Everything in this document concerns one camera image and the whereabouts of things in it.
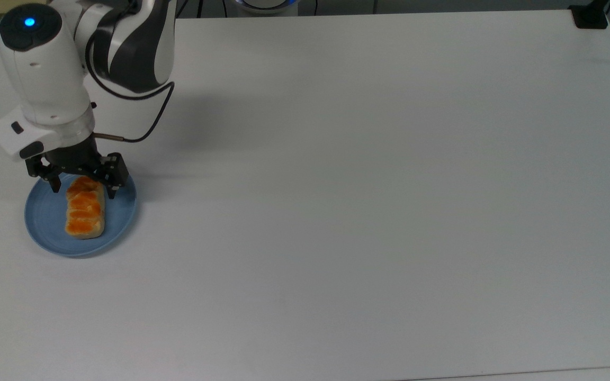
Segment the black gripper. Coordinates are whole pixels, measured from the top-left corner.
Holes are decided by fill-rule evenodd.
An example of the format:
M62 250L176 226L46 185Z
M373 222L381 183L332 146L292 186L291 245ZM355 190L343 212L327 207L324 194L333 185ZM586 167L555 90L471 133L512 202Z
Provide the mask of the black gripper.
M40 141L24 147L24 161L29 176L47 182L53 193L59 193L61 174L87 176L105 186L109 199L114 199L117 187L124 187L129 172L123 157L118 152L101 155L95 138L89 138L70 147L44 150Z

